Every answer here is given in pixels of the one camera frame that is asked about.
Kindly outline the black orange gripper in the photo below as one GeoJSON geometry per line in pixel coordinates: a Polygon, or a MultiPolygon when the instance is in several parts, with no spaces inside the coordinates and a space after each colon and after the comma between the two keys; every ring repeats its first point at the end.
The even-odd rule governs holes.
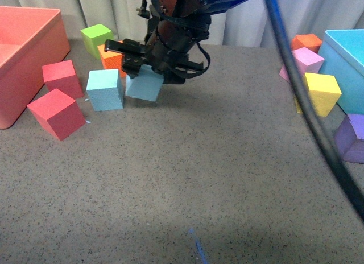
{"type": "Polygon", "coordinates": [[[165,19],[160,19],[146,46],[138,41],[124,39],[123,42],[107,39],[105,52],[115,52],[122,55],[121,68],[128,76],[138,76],[142,65],[150,65],[152,70],[164,77],[164,84],[184,84],[191,79],[204,74],[210,66],[210,56],[201,47],[200,41],[209,36],[210,15],[191,15],[182,19],[203,25],[203,30],[185,27],[165,19]],[[195,63],[189,60],[188,52],[198,46],[207,60],[195,63]]]}

